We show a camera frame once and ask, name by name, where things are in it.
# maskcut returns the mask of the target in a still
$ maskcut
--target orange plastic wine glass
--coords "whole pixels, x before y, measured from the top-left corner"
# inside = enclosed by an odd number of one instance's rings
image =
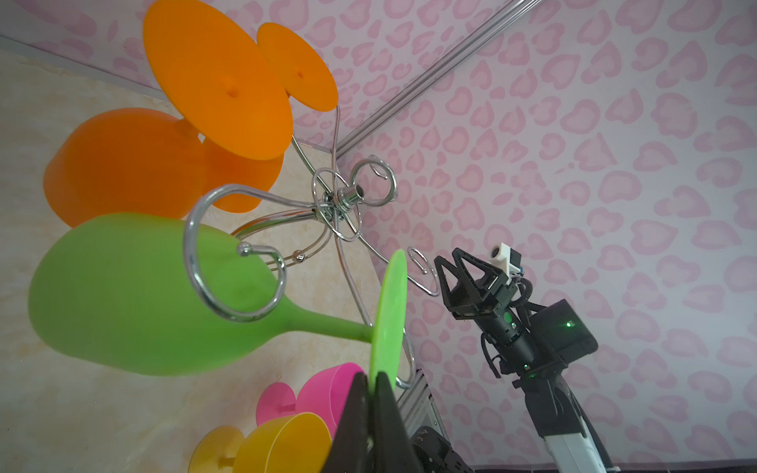
[[[248,159],[284,153],[293,130],[288,96],[230,18],[200,0],[158,0],[143,39],[160,87],[203,135]]]
[[[43,185],[50,207],[72,227],[116,212],[180,219],[202,197],[205,169],[198,132],[185,120],[121,108],[79,125]]]
[[[289,95],[314,110],[334,110],[339,101],[334,76],[304,39],[289,28],[265,23],[257,31],[257,44]]]
[[[207,159],[206,192],[224,184],[244,184],[261,191],[269,191],[279,177],[284,163],[283,154],[272,160],[249,160],[229,153],[209,139],[203,143],[203,149]],[[213,205],[226,212],[247,213],[259,204],[258,198],[234,194],[220,199]]]

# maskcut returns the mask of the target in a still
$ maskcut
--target pink heart patterned wallpaper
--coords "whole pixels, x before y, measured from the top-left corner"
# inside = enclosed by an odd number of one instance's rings
[[[397,172],[398,201],[364,219],[385,254],[504,241],[532,300],[571,303],[600,348],[565,378],[617,462],[754,459],[755,106],[757,3],[544,0],[344,168],[376,154]],[[453,447],[551,462],[478,328],[410,288]]]
[[[268,21],[303,36],[339,87],[340,138],[484,23],[504,0],[204,0],[257,37]],[[142,44],[155,0],[5,0],[0,35],[158,88]],[[294,134],[332,145],[334,114],[296,100]]]

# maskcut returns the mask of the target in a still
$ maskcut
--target beige marble table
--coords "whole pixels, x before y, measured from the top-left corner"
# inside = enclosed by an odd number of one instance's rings
[[[202,375],[154,378],[60,355],[36,336],[26,314],[30,279],[68,227],[45,201],[42,173],[68,134],[119,107],[176,115],[170,104],[0,51],[0,471],[186,471],[212,428],[255,427],[260,393],[275,381],[298,392],[314,373],[348,361],[368,368],[369,345],[305,333],[274,338],[244,359]],[[318,166],[329,155],[306,152]],[[293,150],[272,192],[310,199],[310,174]],[[212,209],[204,222],[231,231],[281,207],[243,215]],[[284,254],[307,246],[314,222],[271,229],[252,241]],[[345,244],[352,273],[375,315],[379,281],[367,250]],[[333,242],[289,271],[286,294],[309,310],[360,321]],[[407,375],[403,361],[400,373]]]

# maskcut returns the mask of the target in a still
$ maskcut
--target metal glass holder rack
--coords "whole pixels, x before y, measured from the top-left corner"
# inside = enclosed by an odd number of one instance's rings
[[[208,192],[203,196],[197,204],[192,208],[189,213],[186,225],[184,228],[184,265],[189,276],[192,287],[197,295],[203,301],[203,303],[213,310],[219,317],[227,319],[233,322],[255,322],[261,320],[268,315],[281,301],[287,282],[287,268],[295,264],[303,263],[310,259],[312,256],[321,251],[329,243],[329,231],[334,235],[334,242],[336,245],[337,255],[339,257],[339,263],[344,273],[344,277],[347,280],[347,285],[350,288],[352,297],[357,305],[360,317],[363,319],[363,323],[369,326],[373,326],[368,310],[366,309],[363,299],[360,297],[360,293],[357,290],[357,285],[352,277],[350,268],[347,264],[347,259],[344,256],[344,248],[342,247],[343,241],[361,241],[368,250],[376,257],[382,260],[384,263],[389,263],[389,259],[381,254],[375,247],[373,247],[364,237],[361,232],[363,225],[363,217],[360,211],[361,205],[368,207],[381,207],[389,204],[397,198],[397,178],[392,168],[389,167],[384,161],[378,159],[375,155],[370,155],[368,159],[361,160],[356,163],[351,170],[349,179],[342,176],[336,167],[336,146],[337,136],[339,131],[339,119],[340,110],[339,106],[336,107],[336,120],[334,128],[334,140],[332,145],[332,159],[331,167],[322,167],[316,169],[310,160],[303,152],[297,139],[292,136],[291,143],[294,146],[297,154],[302,159],[303,164],[307,167],[313,178],[310,180],[310,188],[313,195],[313,200],[310,202],[294,201],[280,197],[269,192],[261,191],[246,185],[240,184],[227,184],[223,185],[213,191]],[[373,173],[380,179],[389,181],[389,192],[386,197],[380,200],[370,200],[365,197],[363,188],[356,183],[358,172],[368,166]],[[324,179],[324,174],[331,175],[331,185],[329,185]],[[322,194],[319,195],[319,186],[322,190]],[[232,235],[238,238],[241,242],[237,247],[237,253],[244,257],[250,254],[268,255],[272,257],[272,260],[267,264],[272,266],[278,273],[278,281],[276,291],[274,292],[268,303],[258,310],[252,312],[240,312],[225,305],[219,300],[208,288],[200,270],[198,255],[197,255],[197,238],[202,216],[207,212],[210,206],[221,198],[231,194],[243,194],[251,197],[256,197],[265,201],[276,202],[286,207],[290,207],[288,210],[284,210],[278,213],[271,213],[266,216],[251,220],[240,226]],[[316,220],[323,223],[323,231],[320,236],[310,245],[303,250],[297,250],[293,254],[284,257],[274,247],[267,245],[250,244],[244,241],[247,237],[254,235],[264,229],[271,228],[273,226],[284,225],[288,223],[303,222],[306,220]],[[421,282],[408,275],[408,280],[415,286],[420,288],[421,291],[426,294],[437,297],[440,294],[439,290],[439,276],[426,256],[416,247],[408,247],[407,254],[410,260],[418,267],[422,274],[431,274],[434,282],[434,289],[428,289]],[[413,377],[416,373],[416,361],[413,353],[413,347],[407,339],[407,334],[403,337],[403,349],[407,360],[410,364],[410,376],[407,380],[397,377],[397,386],[403,389],[410,387]]]

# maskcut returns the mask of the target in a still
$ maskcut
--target heart pattern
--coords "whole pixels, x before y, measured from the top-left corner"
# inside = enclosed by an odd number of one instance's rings
[[[150,1],[84,3],[10,2],[0,28],[156,86],[139,40]],[[212,2],[253,37],[273,20],[316,48],[338,84],[340,138],[501,3]],[[757,322],[726,321],[753,314],[757,292],[756,43],[754,2],[543,0],[341,163],[376,154],[397,174],[397,200],[365,212],[377,248],[483,257],[505,242],[535,302],[569,301],[600,349],[565,379],[621,462],[753,456]],[[329,146],[333,114],[292,104],[295,134]],[[522,392],[482,361],[475,325],[413,286],[408,303],[456,451],[544,463]]]

